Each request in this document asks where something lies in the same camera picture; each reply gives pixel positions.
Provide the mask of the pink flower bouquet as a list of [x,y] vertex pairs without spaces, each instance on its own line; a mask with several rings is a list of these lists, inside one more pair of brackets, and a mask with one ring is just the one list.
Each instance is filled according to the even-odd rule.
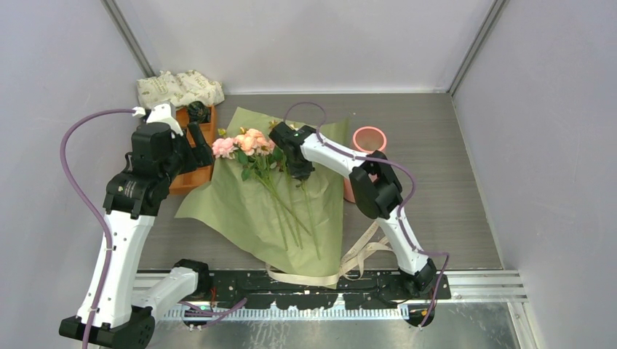
[[247,251],[307,252],[322,260],[308,182],[290,176],[274,141],[260,129],[241,128],[233,136],[221,132],[213,150],[209,224]]

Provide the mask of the orange and green wrapping paper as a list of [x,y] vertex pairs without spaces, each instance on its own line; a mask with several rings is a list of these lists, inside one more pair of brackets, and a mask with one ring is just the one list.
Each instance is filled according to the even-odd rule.
[[278,119],[237,108],[213,146],[211,180],[182,201],[197,220],[266,264],[279,281],[335,288],[341,276],[343,178],[322,165],[289,175],[268,137]]

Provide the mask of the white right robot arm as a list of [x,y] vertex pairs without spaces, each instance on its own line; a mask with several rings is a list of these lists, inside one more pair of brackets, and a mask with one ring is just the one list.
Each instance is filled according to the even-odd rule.
[[326,138],[310,126],[294,130],[279,122],[269,137],[283,151],[292,178],[306,180],[320,164],[347,178],[360,212],[375,220],[397,258],[405,276],[404,288],[412,298],[420,299],[431,291],[437,279],[437,267],[421,252],[404,211],[402,185],[394,163],[385,154],[354,151]]

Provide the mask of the beige ribbon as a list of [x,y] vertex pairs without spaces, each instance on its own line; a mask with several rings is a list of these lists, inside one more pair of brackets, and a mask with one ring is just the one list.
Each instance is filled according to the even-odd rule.
[[328,276],[302,276],[298,274],[283,273],[275,271],[269,264],[266,264],[267,274],[275,281],[286,284],[301,286],[318,286],[331,289],[336,288],[340,277],[348,281],[358,281],[365,271],[365,260],[376,252],[393,252],[389,246],[387,237],[379,241],[372,241],[372,237],[377,233],[379,224],[373,222],[371,226],[360,236],[350,250],[342,256],[337,273]]

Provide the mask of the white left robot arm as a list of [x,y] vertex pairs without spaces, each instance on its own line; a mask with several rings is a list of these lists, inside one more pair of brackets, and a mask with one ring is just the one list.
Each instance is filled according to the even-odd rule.
[[192,148],[164,122],[139,126],[131,142],[126,167],[106,187],[103,240],[88,292],[77,314],[59,326],[60,336],[84,345],[146,348],[156,322],[174,305],[212,291],[208,265],[182,259],[145,293],[134,294],[143,246],[171,182],[211,160],[204,139]]

